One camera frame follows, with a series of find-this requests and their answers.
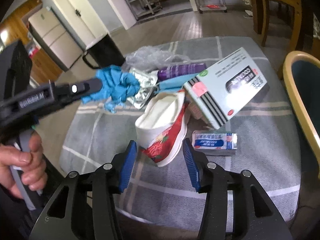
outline silver bolt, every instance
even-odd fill
[[[215,163],[208,163],[207,166],[209,169],[215,169],[217,167]]]
[[[248,171],[248,170],[244,170],[244,171],[242,171],[242,175],[245,176],[245,177],[250,177],[251,176],[251,172]]]
[[[78,173],[76,171],[72,171],[69,173],[69,178],[74,178],[78,175]]]
[[[72,89],[72,92],[74,92],[74,93],[76,93],[78,91],[78,88],[76,85],[73,85],[71,89]]]
[[[112,164],[111,164],[111,163],[106,163],[105,165],[103,165],[103,168],[104,168],[105,170],[111,170]]]

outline purple tube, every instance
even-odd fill
[[[158,80],[163,81],[169,78],[183,76],[187,74],[200,73],[207,68],[205,63],[191,63],[185,65],[175,65],[164,67],[158,71]]]

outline blue surgical mask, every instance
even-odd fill
[[[175,78],[170,78],[159,83],[159,90],[155,92],[155,94],[166,92],[166,93],[174,93],[179,91],[184,83],[188,82],[190,79],[194,78],[196,74],[188,74]]]

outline trash bag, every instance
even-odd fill
[[[177,63],[188,64],[190,63],[190,58],[161,50],[159,47],[144,46],[127,55],[123,70],[129,71],[131,68],[135,68],[151,72],[170,65],[176,65]]]

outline plaid cloth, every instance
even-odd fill
[[[193,62],[212,65],[244,47],[263,72],[268,84],[219,131],[239,135],[235,156],[210,156],[225,170],[250,170],[279,209],[284,220],[296,211],[300,190],[300,147],[295,118],[283,86],[258,45],[248,37],[210,37],[176,41],[160,46]],[[81,105],[64,142],[60,165],[65,172],[94,171],[136,139],[134,123],[144,109],[128,106],[116,114],[103,103]],[[190,119],[187,137],[203,130],[201,120]],[[167,166],[158,168],[139,154],[129,187],[115,196],[117,210],[139,221],[199,230],[206,194],[191,186],[182,149]],[[232,194],[228,195],[227,232],[232,231]]]

